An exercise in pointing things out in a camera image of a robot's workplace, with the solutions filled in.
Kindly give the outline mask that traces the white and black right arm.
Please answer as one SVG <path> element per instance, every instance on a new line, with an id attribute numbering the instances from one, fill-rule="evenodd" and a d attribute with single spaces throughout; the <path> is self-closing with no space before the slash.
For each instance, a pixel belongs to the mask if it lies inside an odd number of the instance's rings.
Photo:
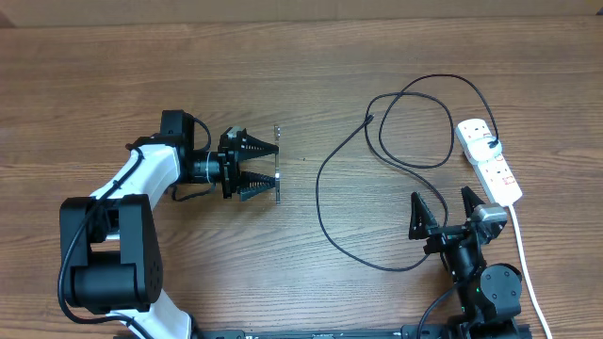
<path id="1" fill-rule="evenodd" d="M 465 221 L 441 226 L 425 201 L 411 195 L 409 238 L 424 240 L 426 254 L 440 254 L 453 285 L 436 299 L 416 325 L 401 328 L 404 338 L 530 338 L 530 327 L 519 326 L 522 273 L 510 264 L 488 265 L 482 247 L 498 238 L 507 221 L 498 203 L 486 203 L 465 186 L 461 189 Z M 432 310 L 457 294 L 461 312 L 444 324 L 427 325 Z"/>

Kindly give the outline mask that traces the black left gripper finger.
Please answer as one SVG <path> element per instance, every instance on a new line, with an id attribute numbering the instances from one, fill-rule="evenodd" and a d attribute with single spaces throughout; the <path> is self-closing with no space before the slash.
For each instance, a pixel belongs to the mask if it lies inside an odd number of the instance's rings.
<path id="1" fill-rule="evenodd" d="M 242 202 L 275 187 L 275 178 L 265 174 L 242 171 L 239 176 L 237 194 Z"/>
<path id="2" fill-rule="evenodd" d="M 239 136 L 238 160 L 246 161 L 271 154 L 278 154 L 279 147 L 259 140 L 247 133 L 241 133 Z"/>

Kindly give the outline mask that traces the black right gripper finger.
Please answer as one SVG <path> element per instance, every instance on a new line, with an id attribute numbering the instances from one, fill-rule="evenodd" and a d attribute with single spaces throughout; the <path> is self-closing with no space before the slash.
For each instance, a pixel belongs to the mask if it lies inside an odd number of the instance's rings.
<path id="1" fill-rule="evenodd" d="M 484 201 L 469 186 L 464 186 L 461 194 L 466 218 L 481 219 L 480 212 Z"/>
<path id="2" fill-rule="evenodd" d="M 439 227 L 431 210 L 418 192 L 411 194 L 411 219 L 409 238 L 411 240 L 425 239 Z"/>

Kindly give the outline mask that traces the black smartphone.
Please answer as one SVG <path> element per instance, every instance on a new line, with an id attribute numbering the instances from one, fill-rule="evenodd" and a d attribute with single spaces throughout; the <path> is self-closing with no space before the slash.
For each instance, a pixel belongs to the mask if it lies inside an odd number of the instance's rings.
<path id="1" fill-rule="evenodd" d="M 275 202 L 281 203 L 281 171 L 280 171 L 280 137 L 281 127 L 274 125 L 274 144 L 277 146 L 277 152 L 274 156 L 274 183 L 275 183 Z"/>

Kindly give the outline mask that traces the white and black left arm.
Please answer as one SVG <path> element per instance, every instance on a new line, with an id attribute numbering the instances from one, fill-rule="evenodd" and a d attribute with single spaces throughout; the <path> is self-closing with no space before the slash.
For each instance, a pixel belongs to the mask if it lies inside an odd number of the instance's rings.
<path id="1" fill-rule="evenodd" d="M 137 338 L 201 338 L 195 318 L 163 288 L 164 271 L 153 210 L 180 185 L 220 187 L 224 198 L 246 201 L 278 188 L 278 175 L 244 171 L 242 162 L 278 155 L 276 142 L 228 128 L 213 150 L 195 146 L 203 122 L 184 110 L 165 110 L 160 129 L 127 145 L 130 157 L 104 186 L 59 209 L 61 265 L 57 301 L 76 324 L 120 322 Z"/>

